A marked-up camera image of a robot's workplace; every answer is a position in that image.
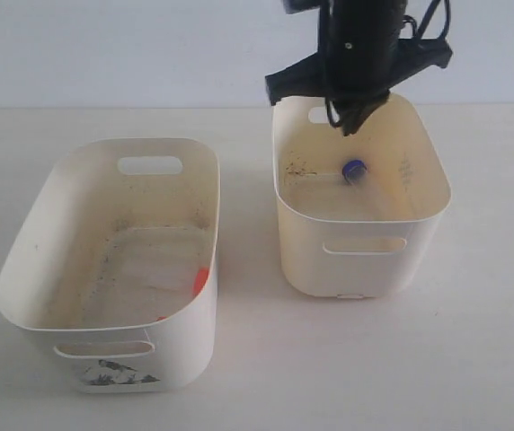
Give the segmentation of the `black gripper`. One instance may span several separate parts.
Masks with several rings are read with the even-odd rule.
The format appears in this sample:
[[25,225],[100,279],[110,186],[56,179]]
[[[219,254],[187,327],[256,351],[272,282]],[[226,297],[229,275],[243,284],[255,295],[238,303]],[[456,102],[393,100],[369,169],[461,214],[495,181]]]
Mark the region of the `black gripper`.
[[416,20],[404,1],[321,1],[316,52],[265,78],[271,105],[292,96],[334,101],[337,127],[356,134],[394,86],[452,57],[448,1]]

